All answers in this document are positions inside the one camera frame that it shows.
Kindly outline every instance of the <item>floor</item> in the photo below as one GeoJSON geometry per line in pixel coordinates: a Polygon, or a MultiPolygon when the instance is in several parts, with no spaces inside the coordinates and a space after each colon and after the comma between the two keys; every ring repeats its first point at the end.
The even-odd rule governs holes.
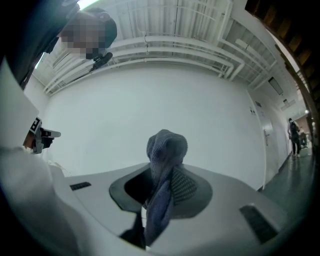
{"type": "Polygon", "coordinates": [[[278,204],[295,221],[303,218],[312,197],[315,163],[310,148],[300,151],[300,158],[292,155],[283,169],[261,191],[278,204]]]}

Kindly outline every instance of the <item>white wall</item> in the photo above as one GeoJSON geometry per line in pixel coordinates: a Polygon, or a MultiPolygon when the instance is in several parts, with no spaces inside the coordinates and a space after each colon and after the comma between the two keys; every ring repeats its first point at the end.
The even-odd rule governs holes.
{"type": "Polygon", "coordinates": [[[61,132],[50,160],[72,175],[148,162],[161,129],[188,141],[185,164],[238,178],[258,189],[265,169],[258,117],[246,87],[177,65],[138,65],[81,80],[50,99],[44,122],[61,132]]]}
{"type": "Polygon", "coordinates": [[[27,83],[24,94],[31,103],[39,110],[39,118],[43,119],[50,97],[43,92],[44,86],[33,75],[27,83]]]}

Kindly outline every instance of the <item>white ceiling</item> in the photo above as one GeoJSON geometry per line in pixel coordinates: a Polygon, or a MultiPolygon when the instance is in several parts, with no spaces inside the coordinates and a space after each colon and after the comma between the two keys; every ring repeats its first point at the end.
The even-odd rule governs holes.
{"type": "MultiPolygon", "coordinates": [[[[245,2],[242,6],[235,3],[236,15],[248,15],[245,2]]],[[[284,99],[299,102],[294,81],[277,61],[279,53],[270,50],[271,36],[265,31],[267,40],[261,40],[248,29],[259,23],[253,17],[250,24],[238,22],[230,0],[100,0],[91,7],[106,10],[118,29],[108,49],[113,58],[100,71],[139,62],[174,62],[236,79],[270,96],[280,108],[284,99]],[[283,95],[268,83],[272,76],[283,95]]],[[[58,42],[52,53],[44,54],[33,74],[44,84],[45,92],[53,95],[87,74],[92,64],[93,60],[68,54],[58,42]]],[[[298,104],[289,109],[291,116],[304,111],[298,104]]]]}

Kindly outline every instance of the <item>grey towel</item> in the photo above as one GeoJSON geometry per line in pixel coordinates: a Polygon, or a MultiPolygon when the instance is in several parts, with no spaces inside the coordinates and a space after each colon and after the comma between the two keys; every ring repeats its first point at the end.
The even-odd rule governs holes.
{"type": "Polygon", "coordinates": [[[173,169],[182,164],[188,150],[185,137],[161,130],[149,138],[146,154],[150,159],[152,192],[146,200],[144,237],[150,246],[169,224],[174,200],[171,191],[173,169]]]}

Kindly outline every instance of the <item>blue cloth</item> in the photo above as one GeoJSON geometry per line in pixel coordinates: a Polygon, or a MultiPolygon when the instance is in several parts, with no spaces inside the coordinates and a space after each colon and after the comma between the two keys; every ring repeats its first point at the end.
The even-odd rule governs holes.
{"type": "Polygon", "coordinates": [[[150,159],[152,191],[146,200],[145,243],[150,246],[168,226],[174,208],[171,178],[174,167],[182,164],[188,150],[185,137],[161,130],[150,137],[146,154],[150,159]]]}

